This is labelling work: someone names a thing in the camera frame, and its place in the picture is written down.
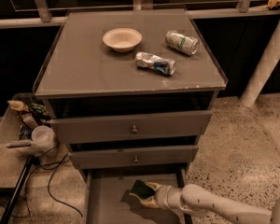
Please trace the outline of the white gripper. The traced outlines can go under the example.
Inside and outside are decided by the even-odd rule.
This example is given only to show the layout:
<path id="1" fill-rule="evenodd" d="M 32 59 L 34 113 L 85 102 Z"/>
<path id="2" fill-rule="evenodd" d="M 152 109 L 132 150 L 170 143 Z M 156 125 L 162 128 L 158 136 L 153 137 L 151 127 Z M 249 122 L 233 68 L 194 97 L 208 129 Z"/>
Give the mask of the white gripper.
<path id="1" fill-rule="evenodd" d="M 180 207 L 180 188 L 174 188 L 168 185 L 161 185 L 155 182 L 147 182 L 147 186 L 156 191 L 153 196 L 142 199 L 140 203 L 148 208 L 161 208 L 174 210 Z"/>

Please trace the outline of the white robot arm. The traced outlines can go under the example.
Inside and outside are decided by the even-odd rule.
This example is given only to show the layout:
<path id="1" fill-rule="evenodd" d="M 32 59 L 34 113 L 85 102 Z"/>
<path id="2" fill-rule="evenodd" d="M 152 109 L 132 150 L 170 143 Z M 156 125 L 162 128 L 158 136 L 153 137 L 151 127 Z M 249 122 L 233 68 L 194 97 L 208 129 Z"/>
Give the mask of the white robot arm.
<path id="1" fill-rule="evenodd" d="M 181 189 L 159 188 L 158 202 L 207 210 L 232 224 L 280 224 L 280 104 L 259 94 L 280 60 L 280 22 L 238 98 L 215 102 L 215 116 Z"/>

